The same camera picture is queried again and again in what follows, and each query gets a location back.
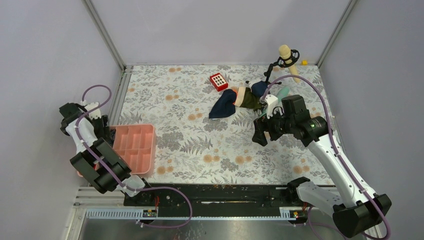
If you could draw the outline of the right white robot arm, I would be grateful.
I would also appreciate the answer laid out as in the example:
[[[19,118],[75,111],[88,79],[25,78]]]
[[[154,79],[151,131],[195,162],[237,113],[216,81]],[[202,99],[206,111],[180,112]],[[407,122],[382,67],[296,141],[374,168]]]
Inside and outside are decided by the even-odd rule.
[[[378,194],[360,177],[342,148],[336,143],[327,117],[311,117],[304,98],[291,95],[279,100],[265,96],[266,114],[254,120],[252,141],[266,146],[283,135],[292,135],[315,155],[335,184],[338,194],[321,189],[303,177],[288,183],[287,201],[293,206],[309,203],[331,216],[347,238],[362,234],[386,221],[392,202]]]

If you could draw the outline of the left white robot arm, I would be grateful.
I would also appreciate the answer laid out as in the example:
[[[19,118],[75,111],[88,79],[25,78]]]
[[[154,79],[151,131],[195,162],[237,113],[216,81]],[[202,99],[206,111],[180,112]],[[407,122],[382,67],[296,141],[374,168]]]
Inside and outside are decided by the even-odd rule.
[[[108,116],[103,115],[99,103],[66,103],[59,108],[63,119],[60,130],[72,137],[76,154],[71,165],[98,192],[104,194],[119,190],[144,206],[152,204],[155,192],[146,187],[146,181],[131,174],[130,167],[111,147]]]

